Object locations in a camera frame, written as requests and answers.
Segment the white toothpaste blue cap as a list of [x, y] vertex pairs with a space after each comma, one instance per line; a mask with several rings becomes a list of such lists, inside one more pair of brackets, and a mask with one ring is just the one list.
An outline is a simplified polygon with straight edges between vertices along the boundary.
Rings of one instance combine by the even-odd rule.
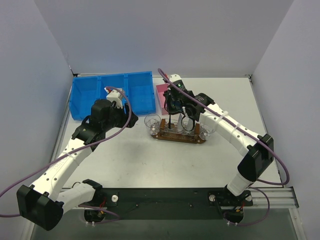
[[194, 128], [195, 128], [195, 122], [192, 119], [189, 119], [185, 127], [186, 131], [191, 133], [194, 130]]

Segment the white toothpaste red cap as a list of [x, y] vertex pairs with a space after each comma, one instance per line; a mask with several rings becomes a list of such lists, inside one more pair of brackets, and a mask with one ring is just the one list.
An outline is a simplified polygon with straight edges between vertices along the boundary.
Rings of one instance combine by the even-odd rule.
[[183, 117], [184, 117], [184, 115], [180, 113], [179, 117], [178, 117], [178, 121], [177, 121], [177, 132], [178, 133], [182, 133], [184, 130]]

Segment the brown wooden tray holder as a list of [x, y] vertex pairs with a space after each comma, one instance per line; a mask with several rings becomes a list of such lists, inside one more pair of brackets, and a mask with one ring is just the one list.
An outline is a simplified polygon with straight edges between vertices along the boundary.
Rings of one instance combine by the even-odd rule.
[[172, 127], [171, 129], [168, 129], [168, 120], [162, 118], [159, 133], [157, 135], [152, 135], [152, 137], [156, 140], [188, 144], [203, 144], [206, 142], [206, 140], [202, 140], [199, 137], [200, 125], [198, 123], [195, 124], [195, 127], [192, 132], [188, 132], [184, 129], [181, 133], [177, 132], [177, 123], [177, 121], [172, 120]]

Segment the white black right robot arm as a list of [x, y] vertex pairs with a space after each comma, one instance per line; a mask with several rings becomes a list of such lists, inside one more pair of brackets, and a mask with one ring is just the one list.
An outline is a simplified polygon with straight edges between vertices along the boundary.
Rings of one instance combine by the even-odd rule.
[[211, 131], [218, 133], [232, 144], [243, 156], [237, 166], [235, 177], [226, 185], [227, 191], [232, 195], [240, 196], [272, 164], [273, 156], [256, 142], [256, 139], [272, 150], [273, 138], [268, 134], [261, 136], [247, 129], [230, 117], [227, 111], [222, 110], [206, 94], [194, 95], [179, 79], [168, 85], [163, 95], [168, 113], [184, 114], [192, 121], [209, 127]]

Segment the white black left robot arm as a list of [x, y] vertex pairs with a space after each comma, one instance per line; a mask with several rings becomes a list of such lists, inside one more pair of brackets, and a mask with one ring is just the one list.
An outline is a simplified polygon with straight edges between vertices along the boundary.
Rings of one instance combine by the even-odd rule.
[[22, 185], [17, 190], [20, 216], [50, 231], [69, 210], [83, 203], [100, 204], [102, 185], [93, 180], [83, 180], [65, 192], [61, 190], [82, 161], [106, 140], [107, 131], [132, 128], [137, 120], [129, 102], [117, 107], [115, 101], [97, 100], [60, 156], [30, 186]]

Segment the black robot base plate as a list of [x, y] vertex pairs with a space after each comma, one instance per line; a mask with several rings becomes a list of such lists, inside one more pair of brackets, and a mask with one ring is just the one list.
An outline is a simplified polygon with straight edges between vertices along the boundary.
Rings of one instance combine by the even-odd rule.
[[220, 220], [224, 212], [243, 219], [251, 192], [233, 196], [223, 187], [102, 188], [84, 203], [84, 219], [95, 224], [120, 220]]

